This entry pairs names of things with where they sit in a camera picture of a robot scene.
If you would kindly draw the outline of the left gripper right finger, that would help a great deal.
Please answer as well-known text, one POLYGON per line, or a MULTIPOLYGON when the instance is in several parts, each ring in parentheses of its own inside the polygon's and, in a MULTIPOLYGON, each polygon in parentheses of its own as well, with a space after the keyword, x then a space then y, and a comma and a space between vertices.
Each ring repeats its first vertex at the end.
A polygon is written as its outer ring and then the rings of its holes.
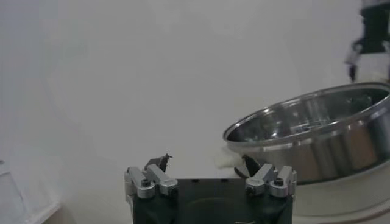
POLYGON ((256 197, 266 191, 277 198, 295 195, 297 172, 291 166, 283 166, 277 170, 274 165, 268 163, 260 165, 247 155, 243 156, 243 160, 249 173, 245 180, 245 191, 248 196, 256 197))

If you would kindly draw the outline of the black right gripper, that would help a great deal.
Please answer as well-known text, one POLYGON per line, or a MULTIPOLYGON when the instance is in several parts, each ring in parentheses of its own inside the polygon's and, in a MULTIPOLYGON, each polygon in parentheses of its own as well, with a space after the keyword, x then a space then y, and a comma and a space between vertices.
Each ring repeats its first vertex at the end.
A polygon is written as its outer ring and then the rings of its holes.
POLYGON ((362 2, 360 15, 363 23, 362 36, 352 43, 345 64, 351 83, 356 82, 360 54, 376 54, 386 51, 388 56, 387 82, 390 80, 389 3, 362 2))

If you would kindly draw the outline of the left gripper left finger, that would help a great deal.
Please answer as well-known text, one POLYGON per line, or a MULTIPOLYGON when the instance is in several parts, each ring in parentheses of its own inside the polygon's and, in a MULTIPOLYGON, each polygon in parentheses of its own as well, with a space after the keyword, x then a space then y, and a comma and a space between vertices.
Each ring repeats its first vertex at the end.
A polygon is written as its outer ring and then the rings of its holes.
POLYGON ((143 169, 128 167, 124 172, 126 200, 131 200, 134 196, 150 199, 156 195, 156 191, 162 196, 176 198, 179 194, 179 182, 165 173, 171 158, 169 154, 152 158, 143 169))

